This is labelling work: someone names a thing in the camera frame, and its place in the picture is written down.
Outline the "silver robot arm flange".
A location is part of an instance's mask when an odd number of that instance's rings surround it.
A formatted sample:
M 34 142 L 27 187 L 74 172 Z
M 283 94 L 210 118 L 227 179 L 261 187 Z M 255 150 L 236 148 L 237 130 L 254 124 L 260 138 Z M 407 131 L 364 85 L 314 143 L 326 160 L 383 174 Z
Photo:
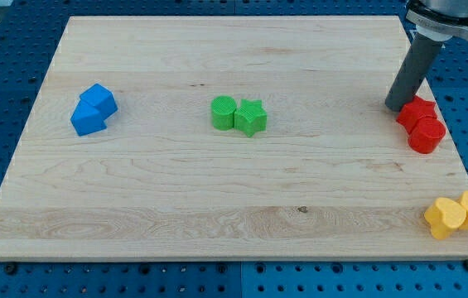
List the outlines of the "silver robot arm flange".
M 407 0 L 406 19 L 433 41 L 468 41 L 468 0 Z

